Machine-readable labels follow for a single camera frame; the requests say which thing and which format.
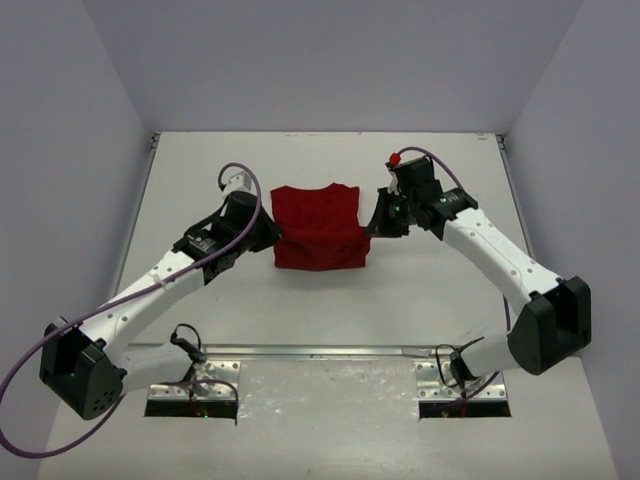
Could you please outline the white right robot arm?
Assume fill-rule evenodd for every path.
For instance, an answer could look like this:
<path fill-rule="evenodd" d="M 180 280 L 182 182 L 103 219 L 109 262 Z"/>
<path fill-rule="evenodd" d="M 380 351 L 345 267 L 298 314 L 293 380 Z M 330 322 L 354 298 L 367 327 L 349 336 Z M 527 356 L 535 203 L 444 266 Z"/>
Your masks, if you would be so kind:
<path fill-rule="evenodd" d="M 400 238 L 417 226 L 469 260 L 516 314 L 506 333 L 453 348 L 449 369 L 456 388 L 487 375 L 520 368 L 540 375 L 592 340 L 591 289 L 543 267 L 503 234 L 461 186 L 444 190 L 435 168 L 443 162 L 420 150 L 404 161 L 392 153 L 391 182 L 378 190 L 369 238 Z"/>

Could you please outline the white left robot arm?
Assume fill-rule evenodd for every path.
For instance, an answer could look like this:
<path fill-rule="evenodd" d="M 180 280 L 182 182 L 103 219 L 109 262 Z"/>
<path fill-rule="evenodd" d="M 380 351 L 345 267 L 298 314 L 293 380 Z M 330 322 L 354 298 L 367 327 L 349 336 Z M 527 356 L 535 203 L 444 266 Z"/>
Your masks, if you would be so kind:
<path fill-rule="evenodd" d="M 275 245 L 282 234 L 250 192 L 228 194 L 222 206 L 189 227 L 142 277 L 72 325 L 49 324 L 40 379 L 82 419 L 93 420 L 131 390 L 177 382 L 202 359 L 193 346 L 172 340 L 148 356 L 130 343 L 184 297 L 231 269 L 246 252 Z"/>

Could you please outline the red t shirt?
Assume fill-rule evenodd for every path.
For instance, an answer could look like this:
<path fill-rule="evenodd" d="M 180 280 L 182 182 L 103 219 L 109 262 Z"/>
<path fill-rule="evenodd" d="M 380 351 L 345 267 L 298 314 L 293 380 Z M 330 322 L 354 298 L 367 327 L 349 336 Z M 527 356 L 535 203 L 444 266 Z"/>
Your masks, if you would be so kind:
<path fill-rule="evenodd" d="M 275 223 L 283 230 L 274 246 L 277 268 L 329 271 L 366 266 L 370 239 L 359 223 L 358 187 L 281 186 L 270 195 Z"/>

